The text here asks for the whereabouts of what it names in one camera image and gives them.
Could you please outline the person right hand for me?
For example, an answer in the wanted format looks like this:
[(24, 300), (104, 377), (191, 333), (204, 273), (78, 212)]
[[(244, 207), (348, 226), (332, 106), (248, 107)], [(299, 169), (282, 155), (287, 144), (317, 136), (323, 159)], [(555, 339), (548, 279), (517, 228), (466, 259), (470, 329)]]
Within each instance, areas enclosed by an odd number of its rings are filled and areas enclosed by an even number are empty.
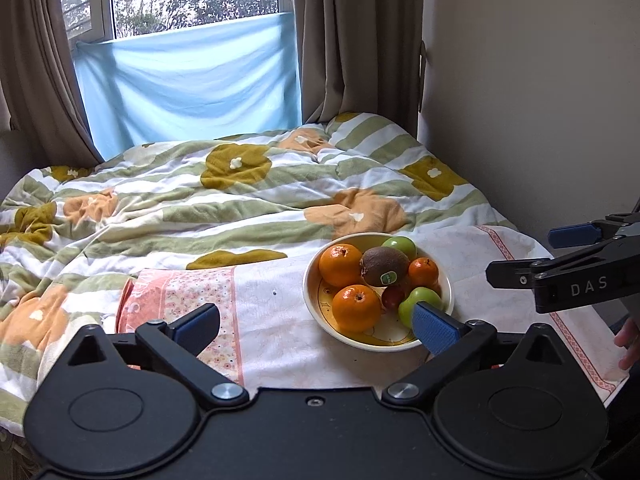
[(618, 333), (615, 335), (616, 347), (625, 348), (626, 353), (618, 362), (621, 370), (629, 370), (640, 358), (639, 327), (632, 318), (626, 318)]

